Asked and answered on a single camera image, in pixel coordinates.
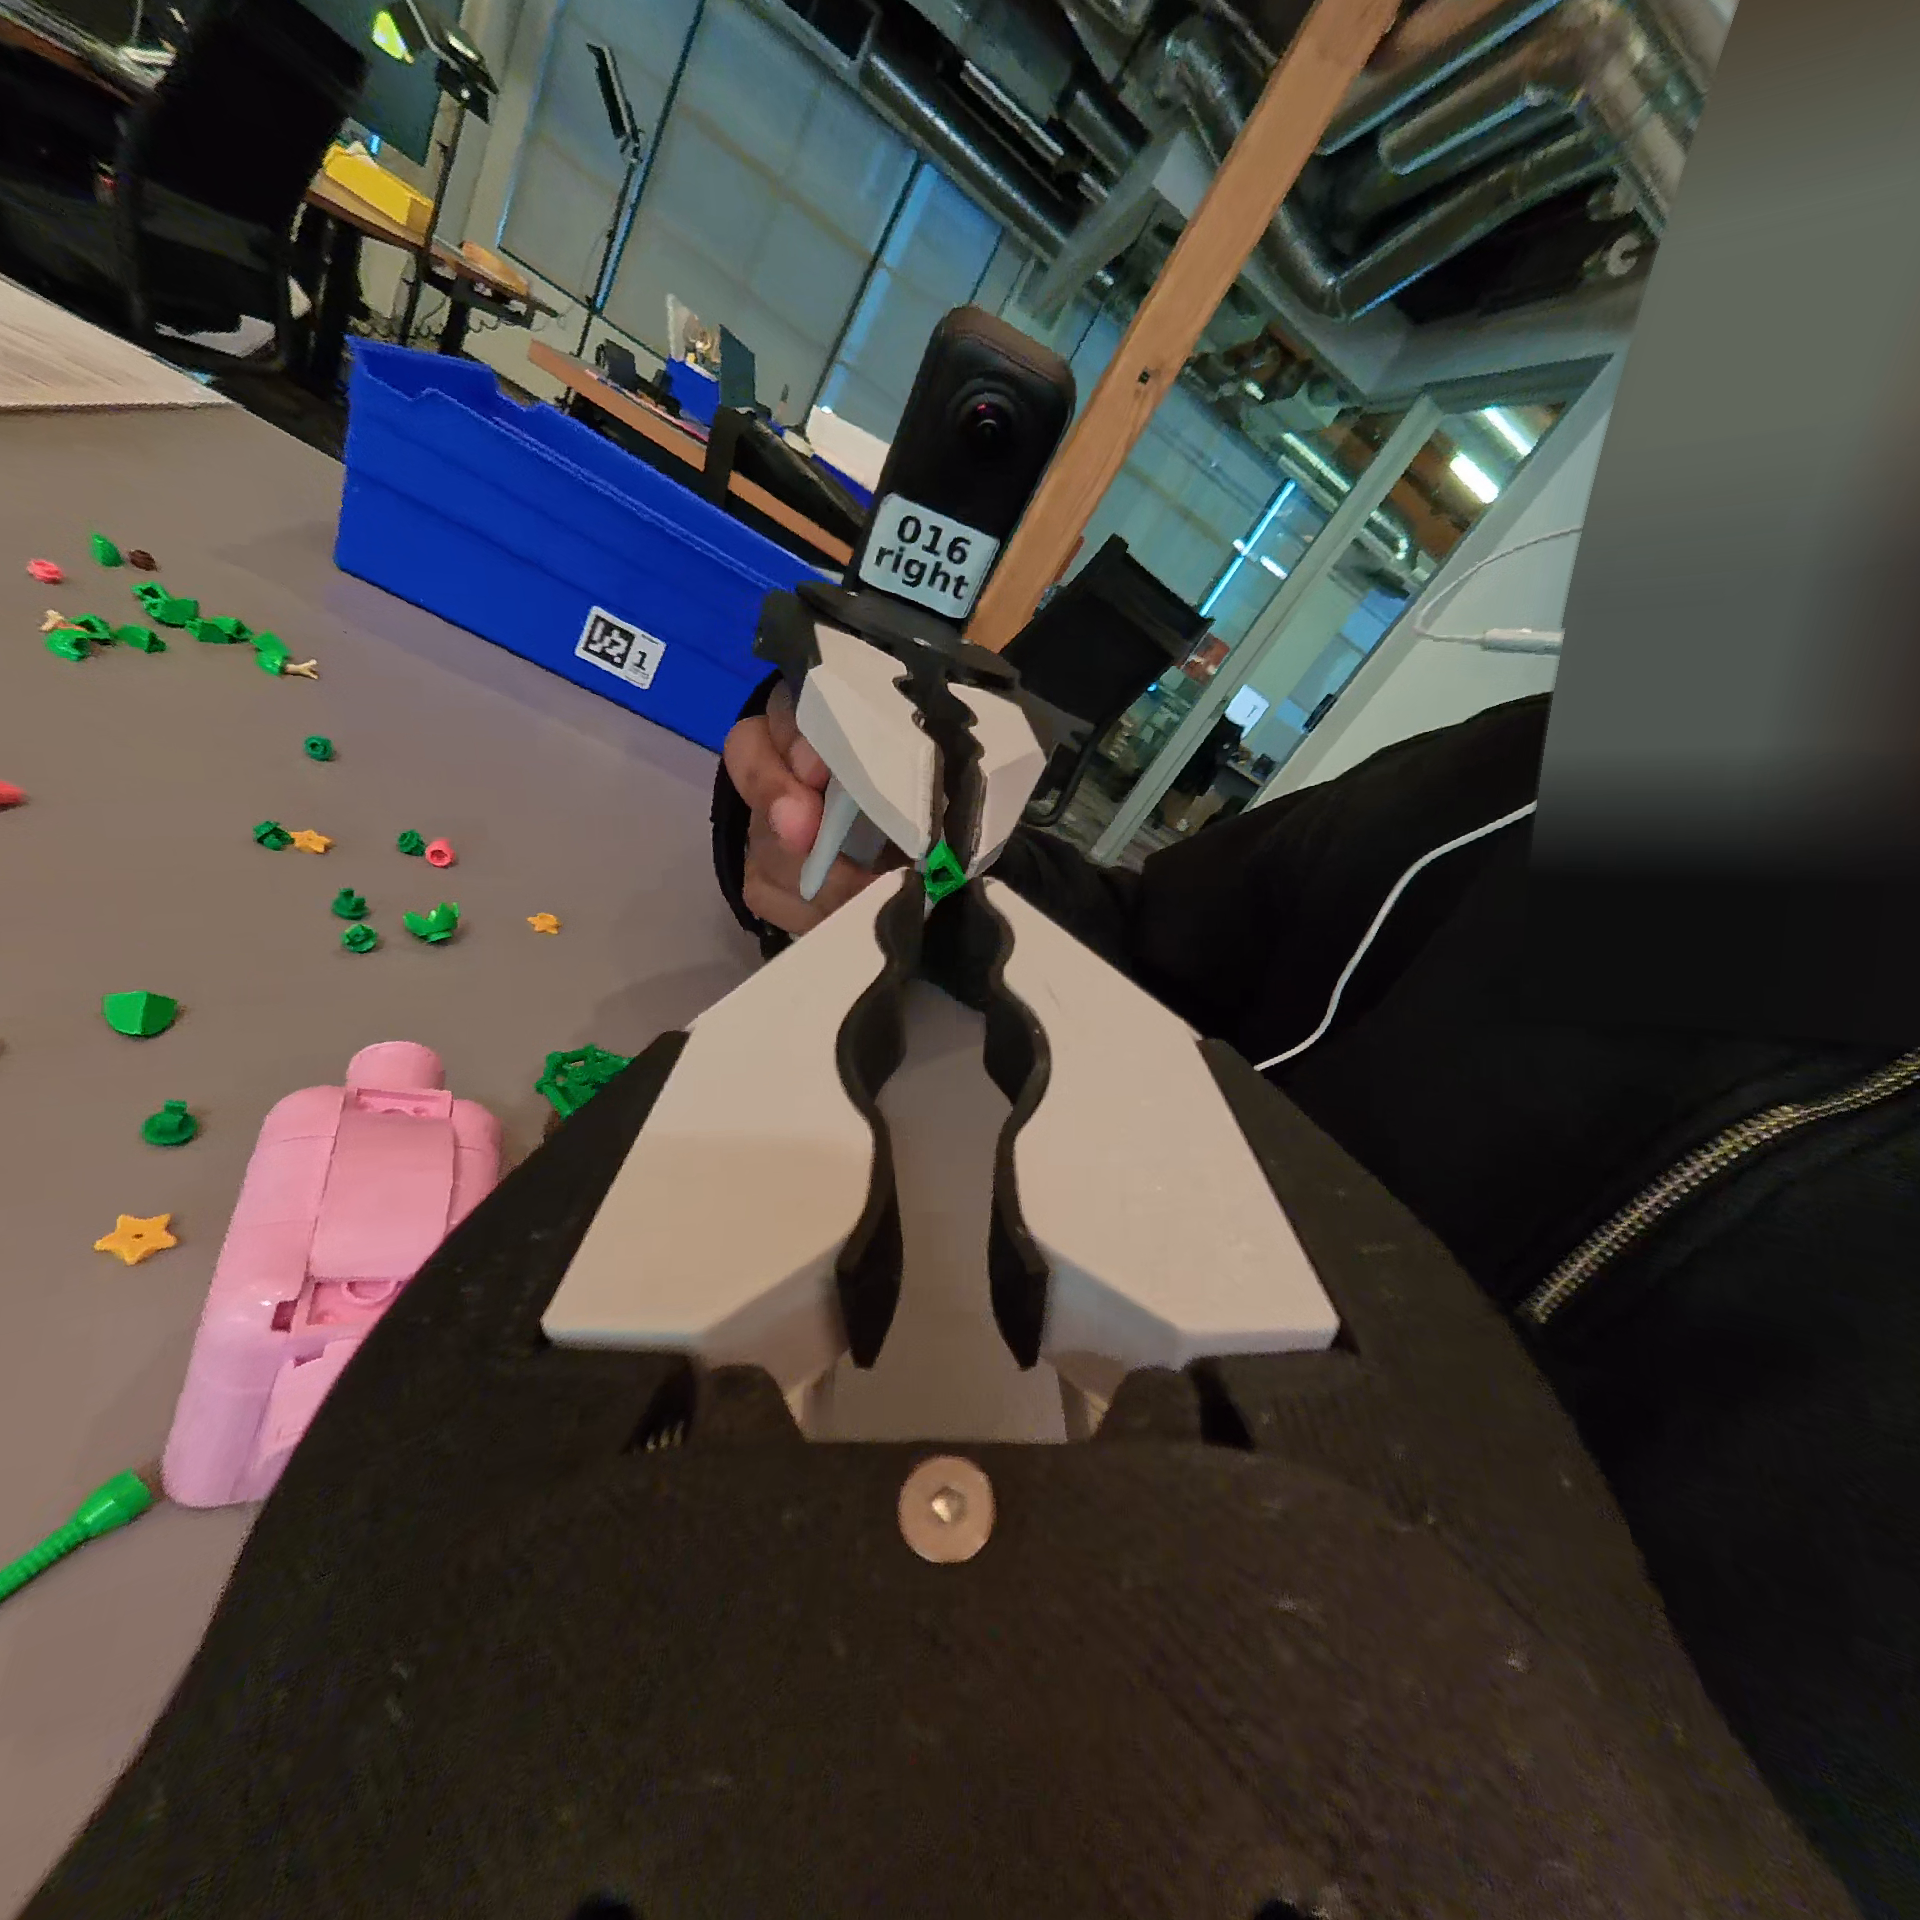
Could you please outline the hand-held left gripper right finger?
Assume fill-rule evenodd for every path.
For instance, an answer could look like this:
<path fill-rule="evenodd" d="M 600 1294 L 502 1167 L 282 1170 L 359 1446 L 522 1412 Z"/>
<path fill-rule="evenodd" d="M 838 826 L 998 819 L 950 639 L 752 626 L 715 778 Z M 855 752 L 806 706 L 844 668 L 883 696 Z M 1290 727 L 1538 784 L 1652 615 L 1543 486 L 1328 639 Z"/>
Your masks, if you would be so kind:
<path fill-rule="evenodd" d="M 1188 1023 L 1001 880 L 966 983 L 1007 1104 L 988 1286 L 1008 1384 L 978 1436 L 1086 1436 L 1144 1369 L 1328 1353 L 1339 1316 Z"/>

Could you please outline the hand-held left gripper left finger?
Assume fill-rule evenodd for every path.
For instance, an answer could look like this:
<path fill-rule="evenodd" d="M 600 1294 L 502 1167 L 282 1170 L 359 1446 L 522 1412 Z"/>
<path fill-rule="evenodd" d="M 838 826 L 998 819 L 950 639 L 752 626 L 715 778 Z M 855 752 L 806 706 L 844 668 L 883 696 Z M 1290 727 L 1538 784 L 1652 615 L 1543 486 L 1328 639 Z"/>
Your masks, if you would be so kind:
<path fill-rule="evenodd" d="M 816 1400 L 903 1290 L 879 1096 L 905 1057 L 927 888 L 890 874 L 695 1017 L 545 1307 L 564 1352 L 752 1364 Z"/>

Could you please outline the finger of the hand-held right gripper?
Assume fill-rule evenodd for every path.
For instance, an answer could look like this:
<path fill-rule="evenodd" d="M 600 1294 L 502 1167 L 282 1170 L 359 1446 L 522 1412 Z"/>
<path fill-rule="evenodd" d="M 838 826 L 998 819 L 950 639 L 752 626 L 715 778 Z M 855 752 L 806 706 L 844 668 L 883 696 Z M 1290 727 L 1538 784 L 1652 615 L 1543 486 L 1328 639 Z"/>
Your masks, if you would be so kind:
<path fill-rule="evenodd" d="M 960 706 L 967 724 L 954 851 L 976 880 L 1020 827 L 1049 752 L 1018 698 L 960 698 Z"/>
<path fill-rule="evenodd" d="M 928 635 L 868 640 L 844 628 L 814 628 L 795 713 L 831 782 L 823 826 L 802 868 L 806 899 L 820 892 L 841 854 L 854 857 L 849 846 L 863 826 L 916 868 L 943 840 L 945 761 L 921 713 L 945 689 L 946 666 L 950 652 Z"/>

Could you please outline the person's right forearm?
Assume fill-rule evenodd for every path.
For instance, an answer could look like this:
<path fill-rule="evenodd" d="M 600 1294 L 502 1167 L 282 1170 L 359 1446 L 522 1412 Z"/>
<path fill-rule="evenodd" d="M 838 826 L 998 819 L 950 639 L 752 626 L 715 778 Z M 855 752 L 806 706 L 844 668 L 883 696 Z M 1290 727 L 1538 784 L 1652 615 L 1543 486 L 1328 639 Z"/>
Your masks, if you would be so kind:
<path fill-rule="evenodd" d="M 1378 1003 L 1526 851 L 1548 715 L 1538 694 L 1408 737 L 1138 872 L 1023 827 L 993 876 L 1193 1032 L 1279 1071 Z"/>

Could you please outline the person's right hand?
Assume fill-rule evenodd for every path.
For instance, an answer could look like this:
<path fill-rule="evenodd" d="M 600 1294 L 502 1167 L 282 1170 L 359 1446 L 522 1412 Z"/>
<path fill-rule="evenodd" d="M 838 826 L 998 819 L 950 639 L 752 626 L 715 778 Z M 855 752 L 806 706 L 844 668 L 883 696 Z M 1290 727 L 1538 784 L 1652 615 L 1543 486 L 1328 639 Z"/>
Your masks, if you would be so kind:
<path fill-rule="evenodd" d="M 825 819 L 831 774 L 801 735 L 787 683 L 771 676 L 734 721 L 711 795 L 711 855 L 723 899 L 761 960 L 780 955 L 879 876 L 903 865 L 892 846 L 872 862 L 841 854 L 816 896 L 802 868 Z"/>

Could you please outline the black long bag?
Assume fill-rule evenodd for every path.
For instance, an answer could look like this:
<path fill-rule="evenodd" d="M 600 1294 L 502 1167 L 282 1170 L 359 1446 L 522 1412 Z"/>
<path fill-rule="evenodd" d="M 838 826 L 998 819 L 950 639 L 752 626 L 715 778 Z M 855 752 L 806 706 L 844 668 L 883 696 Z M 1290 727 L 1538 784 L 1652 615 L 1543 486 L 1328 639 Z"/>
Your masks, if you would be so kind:
<path fill-rule="evenodd" d="M 760 410 L 720 403 L 707 434 L 702 494 L 723 507 L 734 483 L 768 494 L 778 506 L 854 545 L 872 502 L 849 491 L 816 457 L 795 451 Z"/>

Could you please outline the blue storage bin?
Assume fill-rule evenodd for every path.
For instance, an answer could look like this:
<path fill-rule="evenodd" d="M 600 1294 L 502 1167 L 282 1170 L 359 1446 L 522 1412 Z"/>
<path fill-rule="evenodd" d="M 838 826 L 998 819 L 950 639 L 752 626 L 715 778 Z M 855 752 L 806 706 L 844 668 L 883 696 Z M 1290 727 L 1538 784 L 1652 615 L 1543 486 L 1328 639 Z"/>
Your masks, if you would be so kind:
<path fill-rule="evenodd" d="M 361 340 L 342 571 L 719 750 L 761 601 L 825 574 L 491 368 Z"/>
<path fill-rule="evenodd" d="M 670 358 L 664 363 L 664 382 L 678 401 L 682 416 L 700 425 L 708 425 L 719 412 L 719 378 L 702 367 Z M 806 443 L 814 447 L 825 459 L 844 464 L 847 459 L 875 462 L 890 448 L 888 439 L 841 418 L 827 407 L 814 407 L 806 425 L 787 428 L 788 438 L 801 434 Z"/>

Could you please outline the studio light stand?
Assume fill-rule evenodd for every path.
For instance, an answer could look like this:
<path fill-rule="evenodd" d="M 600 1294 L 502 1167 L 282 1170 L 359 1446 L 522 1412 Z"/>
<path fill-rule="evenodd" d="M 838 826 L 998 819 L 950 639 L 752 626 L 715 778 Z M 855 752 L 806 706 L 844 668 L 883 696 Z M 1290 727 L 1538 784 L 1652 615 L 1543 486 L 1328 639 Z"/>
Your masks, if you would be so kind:
<path fill-rule="evenodd" d="M 588 344 L 592 326 L 607 311 L 608 290 L 614 287 L 616 275 L 616 251 L 630 230 L 634 196 L 649 152 L 649 135 L 641 127 L 641 120 L 635 115 L 634 97 L 618 65 L 618 51 L 604 41 L 592 39 L 588 43 L 588 55 L 592 59 L 595 86 L 600 89 L 600 102 L 608 120 L 608 130 L 614 135 L 616 152 L 622 164 L 622 176 L 616 190 L 614 211 L 608 215 L 602 257 L 592 272 L 592 288 L 588 295 L 580 345 Z"/>
<path fill-rule="evenodd" d="M 423 58 L 427 58 L 435 68 L 438 92 L 449 106 L 446 137 L 441 143 L 441 158 L 435 175 L 423 240 L 416 249 L 416 263 L 412 267 L 404 306 L 401 311 L 399 345 L 404 347 L 416 336 L 422 300 L 435 280 L 441 214 L 449 196 L 451 175 L 465 139 L 466 116 L 471 111 L 478 111 L 482 123 L 491 121 L 496 81 L 488 58 L 465 35 L 465 31 L 451 22 L 451 16 L 425 2 L 408 2 L 401 9 L 402 27 L 410 38 L 408 43 L 415 52 L 423 52 Z"/>

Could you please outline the person's black jacket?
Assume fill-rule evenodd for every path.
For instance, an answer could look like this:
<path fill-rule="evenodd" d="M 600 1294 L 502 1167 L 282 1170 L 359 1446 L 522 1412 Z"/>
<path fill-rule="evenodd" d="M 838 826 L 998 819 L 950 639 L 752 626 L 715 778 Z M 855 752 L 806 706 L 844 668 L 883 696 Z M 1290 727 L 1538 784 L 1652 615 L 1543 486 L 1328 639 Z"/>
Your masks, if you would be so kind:
<path fill-rule="evenodd" d="M 1865 1916 L 1916 1916 L 1916 988 L 1811 888 L 1488 868 L 1273 1071 L 1512 1316 L 1724 1716 Z"/>

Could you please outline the scattered small toy pieces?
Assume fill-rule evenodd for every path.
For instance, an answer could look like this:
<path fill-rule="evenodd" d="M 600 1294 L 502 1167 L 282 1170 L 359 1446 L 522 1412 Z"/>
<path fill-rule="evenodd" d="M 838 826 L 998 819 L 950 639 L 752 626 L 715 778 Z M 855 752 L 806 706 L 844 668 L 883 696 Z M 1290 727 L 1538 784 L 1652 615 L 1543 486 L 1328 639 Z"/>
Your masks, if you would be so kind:
<path fill-rule="evenodd" d="M 36 1312 L 192 1306 L 265 1112 L 364 1046 L 532 1134 L 595 1000 L 529 673 L 344 577 L 311 513 L 163 555 L 282 670 L 104 567 L 4 628 L 4 1290 Z"/>

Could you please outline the yellow storage bin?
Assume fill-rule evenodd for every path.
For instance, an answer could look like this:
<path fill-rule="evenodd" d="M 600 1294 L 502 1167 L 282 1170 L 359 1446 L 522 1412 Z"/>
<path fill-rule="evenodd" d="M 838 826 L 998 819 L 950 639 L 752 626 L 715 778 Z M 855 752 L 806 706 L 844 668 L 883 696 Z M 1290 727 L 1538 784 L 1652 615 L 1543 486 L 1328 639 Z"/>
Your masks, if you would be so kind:
<path fill-rule="evenodd" d="M 404 230 L 416 242 L 425 240 L 435 202 L 382 167 L 367 146 L 337 143 L 327 148 L 323 175 L 346 194 L 378 211 L 382 220 Z"/>

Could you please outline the black monitor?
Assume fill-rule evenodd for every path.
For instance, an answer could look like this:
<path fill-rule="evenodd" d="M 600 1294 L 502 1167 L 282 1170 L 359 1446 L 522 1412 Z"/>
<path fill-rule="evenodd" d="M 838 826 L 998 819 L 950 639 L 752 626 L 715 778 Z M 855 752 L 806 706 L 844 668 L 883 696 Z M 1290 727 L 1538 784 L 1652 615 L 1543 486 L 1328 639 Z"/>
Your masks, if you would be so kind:
<path fill-rule="evenodd" d="M 352 121 L 385 153 L 425 164 L 441 113 L 441 52 L 451 22 L 431 2 L 354 6 L 369 72 Z"/>

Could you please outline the printed paper sheet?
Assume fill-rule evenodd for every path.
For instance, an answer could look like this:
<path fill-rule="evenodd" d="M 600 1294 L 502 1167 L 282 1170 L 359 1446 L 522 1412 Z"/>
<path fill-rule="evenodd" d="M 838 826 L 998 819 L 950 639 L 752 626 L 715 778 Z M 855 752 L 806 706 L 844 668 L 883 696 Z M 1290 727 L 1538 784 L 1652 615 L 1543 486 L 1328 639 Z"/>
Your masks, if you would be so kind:
<path fill-rule="evenodd" d="M 227 404 L 156 354 L 3 280 L 3 415 L 175 412 Z"/>

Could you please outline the wooden post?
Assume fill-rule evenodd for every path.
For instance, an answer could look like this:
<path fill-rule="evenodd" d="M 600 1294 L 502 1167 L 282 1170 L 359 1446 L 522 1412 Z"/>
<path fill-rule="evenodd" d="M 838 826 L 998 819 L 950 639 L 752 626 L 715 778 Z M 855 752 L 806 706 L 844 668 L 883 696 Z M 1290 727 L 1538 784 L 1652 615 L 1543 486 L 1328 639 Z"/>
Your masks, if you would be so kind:
<path fill-rule="evenodd" d="M 967 625 L 972 642 L 999 655 L 1060 579 L 1094 511 L 1399 9 L 1396 2 L 1312 8 L 1008 536 Z"/>

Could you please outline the silver ceiling duct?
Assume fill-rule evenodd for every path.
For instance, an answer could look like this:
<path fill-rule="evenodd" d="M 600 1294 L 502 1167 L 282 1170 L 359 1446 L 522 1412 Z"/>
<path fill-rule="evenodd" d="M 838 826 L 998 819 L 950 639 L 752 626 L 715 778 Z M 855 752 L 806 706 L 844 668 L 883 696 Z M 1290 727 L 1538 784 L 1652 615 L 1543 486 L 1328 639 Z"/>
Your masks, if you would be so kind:
<path fill-rule="evenodd" d="M 1670 227 L 1735 6 L 1399 6 L 1244 278 L 1303 319 L 1354 323 L 1463 257 L 1499 257 L 1497 304 L 1630 283 Z M 1106 176 L 1065 239 L 1034 242 L 1025 303 L 1057 321 L 1200 196 L 1308 6 L 1064 6 L 1147 137 L 1098 135 Z"/>

